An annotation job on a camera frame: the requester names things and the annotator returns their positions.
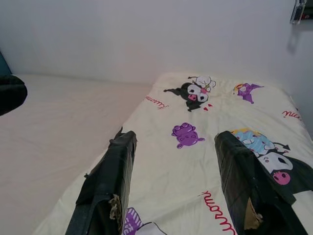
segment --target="black fabric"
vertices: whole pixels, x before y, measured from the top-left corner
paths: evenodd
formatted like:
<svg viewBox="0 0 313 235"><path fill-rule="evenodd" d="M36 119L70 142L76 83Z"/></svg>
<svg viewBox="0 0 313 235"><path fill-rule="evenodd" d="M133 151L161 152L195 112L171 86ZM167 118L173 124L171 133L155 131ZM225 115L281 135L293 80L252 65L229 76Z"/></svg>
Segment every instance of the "black fabric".
<svg viewBox="0 0 313 235"><path fill-rule="evenodd" d="M215 137L222 190L234 227L240 235L306 235L290 204L275 192L255 155L230 132ZM244 230L248 199L263 216L258 229Z"/></svg>
<svg viewBox="0 0 313 235"><path fill-rule="evenodd" d="M184 100L186 100L186 106L188 107L188 111L193 111L194 109L198 109L200 108L200 105L202 104L202 102L199 102L197 100L190 100L188 98L188 87L192 85L192 83L190 82L186 82L184 83L181 88L176 88L176 89L165 89L164 92L172 92L175 95L180 95L181 98L183 98Z"/></svg>
<svg viewBox="0 0 313 235"><path fill-rule="evenodd" d="M267 156L269 154L284 156L283 153L278 152L277 149L269 150ZM278 193L285 202L292 205L296 201L294 194L313 190L313 169L308 164L298 159L288 156L284 157L291 161L293 165L292 170L283 170L283 172L289 174L291 177L291 180L288 184L280 185L276 183L274 179L275 174L278 172L282 172L282 170L274 170L271 174L269 174L269 172L265 170L265 174L268 176L268 180L276 193Z"/></svg>
<svg viewBox="0 0 313 235"><path fill-rule="evenodd" d="M86 176L66 235L121 234L128 206L136 142L133 131L120 131L110 140L106 154ZM117 212L115 219L110 218L112 199L118 202L117 209L120 205L120 210L114 210Z"/></svg>
<svg viewBox="0 0 313 235"><path fill-rule="evenodd" d="M27 88L16 76L0 76L0 116L22 105L27 97Z"/></svg>

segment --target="blue cartoon character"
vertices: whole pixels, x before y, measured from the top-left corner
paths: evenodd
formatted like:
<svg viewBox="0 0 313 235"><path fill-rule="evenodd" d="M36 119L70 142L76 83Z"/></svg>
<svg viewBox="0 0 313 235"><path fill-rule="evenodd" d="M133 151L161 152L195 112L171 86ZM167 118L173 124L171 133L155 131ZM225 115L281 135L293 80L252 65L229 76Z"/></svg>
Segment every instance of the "blue cartoon character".
<svg viewBox="0 0 313 235"><path fill-rule="evenodd" d="M271 142L266 136L248 128L231 133L254 153L278 185L287 187L293 194L313 190L312 168L298 159L286 156L290 152L288 145Z"/></svg>
<svg viewBox="0 0 313 235"><path fill-rule="evenodd" d="M201 104L209 99L211 88L216 86L216 82L209 76L189 77L188 79L195 78L196 80L184 83L180 88L166 89L164 92L172 92L175 95L180 95L181 98L186 100L188 111L200 108Z"/></svg>
<svg viewBox="0 0 313 235"><path fill-rule="evenodd" d="M180 149L184 145L191 146L196 144L198 141L205 141L205 138L199 138L195 132L196 127L184 122L180 126L174 126L172 136L175 136L179 144L177 148Z"/></svg>
<svg viewBox="0 0 313 235"><path fill-rule="evenodd" d="M242 96L243 100L249 101L251 104L254 104L252 100L251 92L254 89L260 88L260 87L261 86L255 85L255 84L251 84L251 85L248 83L239 84L234 88L234 93L237 92L237 95Z"/></svg>
<svg viewBox="0 0 313 235"><path fill-rule="evenodd" d="M256 157L267 154L275 145L266 136L249 129L234 130L231 132L240 142L250 149Z"/></svg>

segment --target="black cartoon character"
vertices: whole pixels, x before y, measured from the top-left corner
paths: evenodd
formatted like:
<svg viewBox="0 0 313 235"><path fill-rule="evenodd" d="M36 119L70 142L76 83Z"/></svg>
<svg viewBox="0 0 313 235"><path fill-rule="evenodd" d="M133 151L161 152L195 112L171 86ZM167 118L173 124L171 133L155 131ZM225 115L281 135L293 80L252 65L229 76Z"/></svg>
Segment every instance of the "black cartoon character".
<svg viewBox="0 0 313 235"><path fill-rule="evenodd" d="M186 82L181 88L166 89L164 92L173 92L175 95L180 95L186 100L188 111L200 108L202 103L209 99L211 88L215 87L216 82L208 76L188 77L188 79L195 78L196 81Z"/></svg>
<svg viewBox="0 0 313 235"><path fill-rule="evenodd" d="M288 145L271 142L261 133L247 128L231 133L254 153L273 188L286 202L295 202L293 194L313 190L313 169L303 161L287 156L291 151Z"/></svg>

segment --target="white bed sheet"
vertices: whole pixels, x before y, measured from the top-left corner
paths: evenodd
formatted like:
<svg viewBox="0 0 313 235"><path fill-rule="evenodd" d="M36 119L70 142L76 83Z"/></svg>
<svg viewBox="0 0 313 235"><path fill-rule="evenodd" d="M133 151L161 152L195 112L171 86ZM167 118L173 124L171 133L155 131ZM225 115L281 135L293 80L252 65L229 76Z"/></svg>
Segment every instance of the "white bed sheet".
<svg viewBox="0 0 313 235"><path fill-rule="evenodd" d="M28 96L0 117L1 234L31 234L108 145L150 85L17 75Z"/></svg>
<svg viewBox="0 0 313 235"><path fill-rule="evenodd" d="M135 224L127 221L124 235L133 235L134 232L135 235L236 234L221 188L214 146L214 137L218 133L234 131L234 135L247 135L253 132L252 139L239 139L254 151L256 157L268 156L268 161L262 161L262 157L259 161L263 162L271 177L287 170L291 184L293 179L299 177L296 174L299 168L296 165L294 169L289 168L292 164L286 163L288 159L297 159L302 161L302 165L313 166L312 142L300 114L286 93L263 82L248 84L245 81L212 78L212 81L216 81L212 82L212 87L211 83L206 83L212 88L208 102L195 109L195 106L186 106L186 100L181 98L182 93L175 94L183 87L182 84L192 82L189 76L195 75L166 74L161 77L123 124L124 130L135 131L138 139L128 205ZM207 78L194 80L197 84L208 81ZM246 95L248 92L245 95L239 93L239 90L245 91L242 87L246 90L253 87L250 96ZM188 89L191 99L195 97L191 94L199 90L190 85ZM174 132L180 130L180 125L182 129L187 128L186 122L189 123L188 131L182 134ZM191 125L196 133L190 130ZM189 142L192 138L199 142ZM289 146L289 151L284 151L282 146ZM285 165L276 162L278 156L286 159ZM83 176L101 157L99 155L93 166L66 189L34 235L65 233L85 180ZM289 181L280 179L275 187L289 187ZM313 231L312 191L305 188L293 195L296 201L292 208L304 228L308 232Z"/></svg>

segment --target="red text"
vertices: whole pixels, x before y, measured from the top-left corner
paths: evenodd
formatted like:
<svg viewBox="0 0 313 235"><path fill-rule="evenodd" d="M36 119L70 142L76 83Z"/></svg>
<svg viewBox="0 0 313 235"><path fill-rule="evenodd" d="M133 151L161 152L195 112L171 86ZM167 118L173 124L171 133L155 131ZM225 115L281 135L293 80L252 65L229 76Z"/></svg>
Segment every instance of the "red text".
<svg viewBox="0 0 313 235"><path fill-rule="evenodd" d="M157 105L158 105L158 108L157 108L157 109L164 109L164 108L166 108L166 107L169 107L169 105L166 105L166 106L165 106L161 101L156 100L156 99L153 99L152 97L150 97L150 96L148 96L148 95L145 97L145 99L148 100L148 101L153 102L154 104L157 104Z"/></svg>
<svg viewBox="0 0 313 235"><path fill-rule="evenodd" d="M202 195L204 196L204 202L206 206L210 209L211 212L215 212L215 219L219 219L220 225L225 225L226 228L222 229L222 231L231 231L233 235L236 235L235 230L232 228L231 224L228 222L227 218L223 216L223 212L221 212L221 209L219 206L215 205L215 202L211 198L211 193L208 191L203 192Z"/></svg>
<svg viewBox="0 0 313 235"><path fill-rule="evenodd" d="M284 111L282 112L282 114L284 114L284 118L289 116L289 117L293 117L293 118L297 118L299 120L301 120L301 116L295 112L292 112L292 111Z"/></svg>

